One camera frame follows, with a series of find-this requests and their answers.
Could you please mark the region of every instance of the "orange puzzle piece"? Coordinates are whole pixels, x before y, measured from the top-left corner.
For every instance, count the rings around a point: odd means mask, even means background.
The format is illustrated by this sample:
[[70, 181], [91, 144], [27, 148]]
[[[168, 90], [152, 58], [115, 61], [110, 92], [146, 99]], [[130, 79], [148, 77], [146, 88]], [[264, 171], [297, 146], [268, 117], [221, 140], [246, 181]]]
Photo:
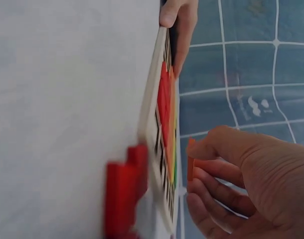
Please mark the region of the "orange puzzle piece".
[[[188, 139], [188, 146], [191, 146], [195, 143], [195, 139]], [[193, 180], [193, 170], [194, 170], [194, 158], [187, 157], [187, 181], [190, 182]]]

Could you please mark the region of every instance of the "red puzzle piece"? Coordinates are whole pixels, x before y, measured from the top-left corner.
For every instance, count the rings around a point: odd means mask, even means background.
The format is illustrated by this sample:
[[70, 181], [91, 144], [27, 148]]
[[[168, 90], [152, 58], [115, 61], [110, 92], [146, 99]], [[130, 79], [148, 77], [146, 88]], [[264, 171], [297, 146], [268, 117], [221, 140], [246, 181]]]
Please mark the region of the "red puzzle piece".
[[138, 169], [138, 201], [148, 189], [148, 148], [145, 145], [129, 147], [127, 163]]
[[108, 163], [105, 204], [105, 234], [115, 237], [128, 233], [135, 223], [138, 169], [132, 165]]
[[136, 220], [136, 204], [148, 188], [148, 149], [145, 145], [128, 148], [125, 164], [107, 165], [105, 236], [136, 239], [131, 228]]

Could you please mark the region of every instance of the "white grid line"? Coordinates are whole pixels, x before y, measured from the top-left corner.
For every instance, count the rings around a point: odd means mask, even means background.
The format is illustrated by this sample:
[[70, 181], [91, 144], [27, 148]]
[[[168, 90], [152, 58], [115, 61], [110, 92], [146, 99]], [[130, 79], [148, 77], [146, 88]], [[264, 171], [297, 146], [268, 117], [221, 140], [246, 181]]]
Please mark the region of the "white grid line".
[[[220, 46], [220, 45], [232, 45], [232, 44], [274, 44], [274, 41], [226, 41], [226, 42], [212, 42], [212, 43], [202, 43], [202, 44], [193, 44], [190, 45], [190, 48], [193, 47], [202, 47], [202, 46]], [[295, 46], [304, 46], [304, 42], [290, 42], [290, 41], [278, 41], [279, 45], [295, 45]]]
[[[252, 89], [252, 88], [264, 88], [264, 87], [284, 87], [284, 86], [304, 86], [304, 83], [285, 83], [285, 84], [265, 84], [265, 85], [251, 85], [251, 86], [230, 86], [228, 90], [240, 90], [240, 89]], [[218, 91], [225, 91], [226, 88], [214, 88], [214, 89], [206, 89], [200, 91], [191, 91], [186, 93], [179, 94], [180, 97], [183, 96], [190, 96], [190, 95], [197, 95], [197, 94], [204, 94], [204, 93], [211, 93], [211, 92], [218, 92]]]
[[[279, 22], [279, 15], [280, 15], [280, 4], [279, 4], [279, 0], [276, 0], [276, 21], [275, 21], [275, 42], [278, 42], [278, 22]], [[293, 142], [296, 143], [296, 139], [292, 130], [292, 127], [288, 121], [288, 118], [286, 117], [286, 115], [284, 114], [284, 112], [281, 110], [281, 108], [278, 105], [278, 101], [276, 98], [276, 94], [275, 94], [275, 78], [276, 78], [276, 61], [277, 61], [277, 53], [278, 53], [278, 47], [279, 44], [275, 44], [275, 53], [274, 53], [274, 62], [273, 62], [273, 86], [272, 86], [272, 90], [273, 90], [273, 98], [276, 104], [276, 107], [278, 109], [278, 111], [282, 114], [282, 116], [284, 117], [287, 126], [290, 130], [291, 136], [293, 138]]]
[[228, 106], [231, 110], [231, 113], [233, 115], [233, 119], [234, 119], [234, 122], [235, 122], [235, 127], [239, 128], [237, 118], [236, 118], [235, 112], [233, 110], [233, 107], [232, 107], [232, 104], [231, 104], [231, 101], [230, 101], [229, 92], [228, 92], [227, 66], [226, 66], [226, 47], [225, 47], [225, 34], [224, 34], [223, 11], [222, 11], [221, 0], [218, 0], [218, 9], [219, 9], [219, 15], [220, 15], [221, 35], [222, 35], [222, 43], [223, 43], [223, 63], [224, 63], [224, 81], [225, 81], [226, 99], [227, 99]]
[[[281, 125], [281, 124], [291, 124], [291, 123], [302, 123], [304, 122], [304, 119], [294, 119], [294, 120], [289, 120], [288, 122], [286, 121], [275, 121], [275, 122], [266, 122], [266, 123], [255, 123], [255, 124], [245, 124], [245, 125], [240, 125], [239, 129], [247, 129], [247, 128], [256, 128], [256, 127], [262, 127], [262, 126], [271, 126], [271, 125]], [[184, 134], [181, 135], [180, 138], [191, 138], [191, 137], [197, 137], [197, 136], [202, 136], [208, 134], [208, 131], [203, 131], [203, 132], [198, 132], [198, 133], [191, 133], [191, 134]]]

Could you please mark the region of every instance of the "fingernail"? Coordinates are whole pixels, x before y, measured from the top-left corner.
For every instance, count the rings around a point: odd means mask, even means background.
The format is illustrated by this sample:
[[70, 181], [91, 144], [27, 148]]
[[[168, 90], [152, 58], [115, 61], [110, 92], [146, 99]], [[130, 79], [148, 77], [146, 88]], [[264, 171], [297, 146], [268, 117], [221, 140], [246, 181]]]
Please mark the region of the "fingernail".
[[175, 22], [175, 16], [171, 15], [171, 14], [165, 14], [162, 16], [162, 24], [165, 27], [172, 27], [174, 22]]

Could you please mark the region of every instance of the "white paint mark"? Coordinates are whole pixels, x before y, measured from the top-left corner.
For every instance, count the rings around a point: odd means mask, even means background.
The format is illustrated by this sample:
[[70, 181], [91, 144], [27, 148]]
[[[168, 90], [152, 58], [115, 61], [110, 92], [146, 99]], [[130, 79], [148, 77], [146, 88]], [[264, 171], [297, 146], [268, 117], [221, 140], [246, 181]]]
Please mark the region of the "white paint mark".
[[257, 117], [261, 116], [261, 110], [258, 108], [258, 103], [253, 100], [253, 97], [250, 96], [247, 100], [249, 106], [253, 109], [253, 114]]
[[262, 100], [261, 105], [262, 105], [264, 108], [267, 108], [267, 109], [270, 107], [270, 105], [269, 105], [269, 103], [268, 103], [268, 101], [267, 101], [266, 99], [263, 99], [263, 100]]

